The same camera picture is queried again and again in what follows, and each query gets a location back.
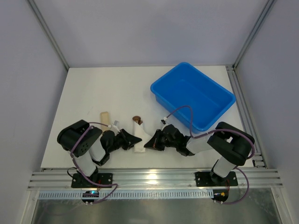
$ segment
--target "tabletop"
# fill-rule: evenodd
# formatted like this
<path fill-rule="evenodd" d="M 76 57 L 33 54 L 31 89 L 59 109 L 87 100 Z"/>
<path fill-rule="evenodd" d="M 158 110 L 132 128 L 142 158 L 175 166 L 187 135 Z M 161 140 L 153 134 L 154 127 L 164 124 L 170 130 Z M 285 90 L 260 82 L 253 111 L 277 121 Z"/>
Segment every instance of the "tabletop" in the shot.
<path fill-rule="evenodd" d="M 195 67 L 232 92 L 225 66 Z M 81 119 L 100 122 L 101 112 L 109 112 L 111 123 L 119 121 L 119 128 L 124 128 L 129 133 L 133 131 L 132 117 L 138 115 L 144 122 L 145 131 L 152 136 L 161 128 L 160 120 L 169 112 L 156 101 L 155 95 L 150 91 L 150 85 L 172 68 L 172 66 L 70 68 L 41 167 L 73 167 L 70 155 L 57 143 L 59 132 Z M 183 134 L 189 134 L 188 128 L 175 117 L 170 117 L 167 121 Z M 220 121 L 243 130 L 236 103 L 210 130 Z M 110 159 L 102 168 L 211 168 L 220 157 L 215 150 L 184 157 L 174 148 L 166 148 L 162 152 L 146 149 L 145 153 L 135 153 L 133 149 L 128 151 L 118 149 L 110 154 Z M 244 166 L 252 167 L 252 161 L 247 160 Z"/>

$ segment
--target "black mounting plate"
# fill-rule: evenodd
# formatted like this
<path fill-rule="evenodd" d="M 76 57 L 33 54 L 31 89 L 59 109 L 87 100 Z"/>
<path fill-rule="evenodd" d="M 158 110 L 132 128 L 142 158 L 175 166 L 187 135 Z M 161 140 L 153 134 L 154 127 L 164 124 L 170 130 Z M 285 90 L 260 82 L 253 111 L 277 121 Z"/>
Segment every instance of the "black mounting plate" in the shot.
<path fill-rule="evenodd" d="M 111 173 L 98 173 L 97 180 L 94 181 L 95 183 L 99 184 L 112 184 L 113 181 L 113 174 Z M 74 174 L 73 179 L 71 182 L 71 188 L 98 188 L 87 180 L 81 174 Z"/>
<path fill-rule="evenodd" d="M 229 172 L 227 179 L 229 180 L 230 186 L 238 186 L 238 180 L 234 171 Z M 196 172 L 195 173 L 196 187 L 225 187 L 225 183 L 216 185 L 210 176 L 210 171 L 207 172 Z"/>

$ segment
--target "white wall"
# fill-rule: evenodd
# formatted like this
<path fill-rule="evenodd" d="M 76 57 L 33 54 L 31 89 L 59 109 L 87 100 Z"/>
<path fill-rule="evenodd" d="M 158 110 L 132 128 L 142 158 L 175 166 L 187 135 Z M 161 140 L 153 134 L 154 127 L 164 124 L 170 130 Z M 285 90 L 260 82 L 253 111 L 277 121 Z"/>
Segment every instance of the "white wall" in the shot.
<path fill-rule="evenodd" d="M 71 67 L 232 64 L 267 0 L 36 0 Z"/>
<path fill-rule="evenodd" d="M 268 163 L 279 170 L 296 212 L 299 211 L 298 64 L 299 1 L 278 0 L 238 72 Z"/>
<path fill-rule="evenodd" d="M 0 1 L 0 220 L 20 220 L 66 70 L 25 0 Z"/>

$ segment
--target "blue plastic bin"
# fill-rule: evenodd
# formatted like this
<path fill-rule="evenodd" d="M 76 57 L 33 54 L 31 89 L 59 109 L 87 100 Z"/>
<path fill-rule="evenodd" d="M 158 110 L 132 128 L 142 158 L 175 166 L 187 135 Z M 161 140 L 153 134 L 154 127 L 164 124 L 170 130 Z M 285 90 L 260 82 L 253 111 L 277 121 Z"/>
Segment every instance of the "blue plastic bin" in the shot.
<path fill-rule="evenodd" d="M 235 96 L 186 62 L 178 64 L 157 81 L 150 90 L 169 112 L 189 105 L 193 109 L 192 132 L 208 130 L 235 102 Z M 190 110 L 182 108 L 174 116 L 190 126 Z"/>

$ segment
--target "white cloth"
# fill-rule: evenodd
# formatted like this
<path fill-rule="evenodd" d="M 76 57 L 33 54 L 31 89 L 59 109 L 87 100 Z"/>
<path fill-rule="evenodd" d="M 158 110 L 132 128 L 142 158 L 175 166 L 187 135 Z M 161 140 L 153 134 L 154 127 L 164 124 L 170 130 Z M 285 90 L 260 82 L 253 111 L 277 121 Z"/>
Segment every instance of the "white cloth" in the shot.
<path fill-rule="evenodd" d="M 143 146 L 151 139 L 151 136 L 144 131 L 143 123 L 139 125 L 134 121 L 133 121 L 133 132 L 134 132 L 133 134 L 134 136 L 142 139 L 141 142 L 138 142 L 137 144 L 134 145 L 134 152 L 144 153 L 145 147 Z"/>

